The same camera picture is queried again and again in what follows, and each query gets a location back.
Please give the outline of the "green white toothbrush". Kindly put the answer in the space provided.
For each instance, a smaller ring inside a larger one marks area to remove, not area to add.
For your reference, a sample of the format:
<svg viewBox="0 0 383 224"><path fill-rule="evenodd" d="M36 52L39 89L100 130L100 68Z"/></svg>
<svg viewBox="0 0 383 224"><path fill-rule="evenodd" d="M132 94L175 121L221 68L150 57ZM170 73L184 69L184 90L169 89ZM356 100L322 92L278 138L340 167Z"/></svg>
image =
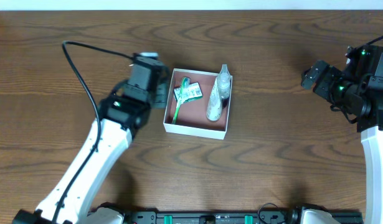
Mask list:
<svg viewBox="0 0 383 224"><path fill-rule="evenodd" d="M190 84L190 81L191 81L191 79L189 77L182 77L180 91L179 91L179 95L178 95L178 98L177 98L176 110L175 110L175 113L174 113L173 120L172 120L171 124L176 124L178 112L179 112L179 109L180 109L180 107L182 105L183 91L188 88L188 86Z"/></svg>

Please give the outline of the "green white soap packet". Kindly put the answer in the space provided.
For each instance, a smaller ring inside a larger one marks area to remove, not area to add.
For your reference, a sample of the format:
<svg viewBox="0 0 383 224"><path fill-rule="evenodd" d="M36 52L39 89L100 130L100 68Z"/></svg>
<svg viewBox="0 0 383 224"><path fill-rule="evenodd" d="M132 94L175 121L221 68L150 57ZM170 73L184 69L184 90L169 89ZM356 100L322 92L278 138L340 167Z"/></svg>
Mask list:
<svg viewBox="0 0 383 224"><path fill-rule="evenodd" d="M182 90L180 93L181 87L174 89L175 99L181 99L181 103L188 103L190 101L195 101L203 97L202 90L198 82L191 83L187 88Z"/></svg>

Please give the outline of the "white cosmetic tube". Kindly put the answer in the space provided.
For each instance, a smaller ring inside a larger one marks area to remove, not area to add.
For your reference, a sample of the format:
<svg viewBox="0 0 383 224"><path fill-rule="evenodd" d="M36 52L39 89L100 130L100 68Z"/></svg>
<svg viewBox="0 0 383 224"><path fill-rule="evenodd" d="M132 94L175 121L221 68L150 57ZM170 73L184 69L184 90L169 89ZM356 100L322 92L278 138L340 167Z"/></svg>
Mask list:
<svg viewBox="0 0 383 224"><path fill-rule="evenodd" d="M220 91L217 84L217 80L214 82L212 91L210 93L209 102L207 105L206 117L210 121L218 121L222 115L222 99L220 97Z"/></svg>

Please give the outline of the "clear spray bottle dark liquid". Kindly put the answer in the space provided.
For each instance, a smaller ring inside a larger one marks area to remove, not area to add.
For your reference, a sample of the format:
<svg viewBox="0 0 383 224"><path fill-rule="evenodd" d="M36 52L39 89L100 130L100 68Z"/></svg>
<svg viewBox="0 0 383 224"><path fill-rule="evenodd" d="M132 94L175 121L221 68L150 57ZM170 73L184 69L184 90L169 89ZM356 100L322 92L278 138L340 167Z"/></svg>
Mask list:
<svg viewBox="0 0 383 224"><path fill-rule="evenodd" d="M228 71L227 64L223 64L219 75L217 76L217 87L222 102L222 107L225 108L230 97L230 81L231 76Z"/></svg>

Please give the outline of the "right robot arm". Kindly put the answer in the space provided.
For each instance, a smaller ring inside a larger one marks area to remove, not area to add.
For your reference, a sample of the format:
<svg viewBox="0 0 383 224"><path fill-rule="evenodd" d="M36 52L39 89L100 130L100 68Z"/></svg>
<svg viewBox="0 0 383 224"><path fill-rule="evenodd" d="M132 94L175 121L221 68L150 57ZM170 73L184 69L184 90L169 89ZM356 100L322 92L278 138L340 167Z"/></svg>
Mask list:
<svg viewBox="0 0 383 224"><path fill-rule="evenodd" d="M365 222L383 223L383 47L350 47L346 58L344 70L316 61L302 73L301 86L356 124L366 163Z"/></svg>

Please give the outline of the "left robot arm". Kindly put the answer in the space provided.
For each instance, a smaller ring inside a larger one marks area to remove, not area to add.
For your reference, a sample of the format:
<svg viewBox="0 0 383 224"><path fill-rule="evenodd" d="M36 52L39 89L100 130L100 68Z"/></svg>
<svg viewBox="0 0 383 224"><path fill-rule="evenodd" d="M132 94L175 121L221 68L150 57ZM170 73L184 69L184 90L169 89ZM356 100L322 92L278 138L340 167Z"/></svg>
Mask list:
<svg viewBox="0 0 383 224"><path fill-rule="evenodd" d="M130 79L101 100L87 140L51 193L34 212L20 210L13 223L123 223L124 214L90 213L92 202L113 165L147 122L153 108L164 108L167 67L155 52L135 54Z"/></svg>

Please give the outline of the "white box with pink interior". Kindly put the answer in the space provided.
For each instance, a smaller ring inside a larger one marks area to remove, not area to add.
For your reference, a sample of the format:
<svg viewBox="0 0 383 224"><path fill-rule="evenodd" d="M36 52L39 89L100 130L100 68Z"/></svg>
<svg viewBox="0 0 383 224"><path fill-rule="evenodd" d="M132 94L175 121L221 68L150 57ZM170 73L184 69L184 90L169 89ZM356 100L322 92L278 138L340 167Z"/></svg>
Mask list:
<svg viewBox="0 0 383 224"><path fill-rule="evenodd" d="M206 117L210 93L217 74L196 70L175 68L169 87L167 106L163 124L166 132L199 136L203 138L225 138L229 122L230 105L222 110L218 121L210 121ZM180 86L181 79L189 77L192 83L197 82L201 88L202 98L181 105L176 122L173 124L173 116L176 111L176 99L174 89Z"/></svg>

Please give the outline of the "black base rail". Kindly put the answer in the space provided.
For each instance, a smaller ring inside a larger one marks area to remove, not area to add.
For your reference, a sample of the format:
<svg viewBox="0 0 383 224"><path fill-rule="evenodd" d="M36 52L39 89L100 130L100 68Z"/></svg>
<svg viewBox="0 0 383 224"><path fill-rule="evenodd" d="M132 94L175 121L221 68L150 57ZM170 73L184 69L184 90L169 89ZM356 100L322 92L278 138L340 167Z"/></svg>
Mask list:
<svg viewBox="0 0 383 224"><path fill-rule="evenodd" d="M259 223L354 223L363 224L362 213L329 211L311 204L286 210L272 203L262 205L256 212L158 212L126 211L109 203L99 206L86 217L86 223L118 224L259 224Z"/></svg>

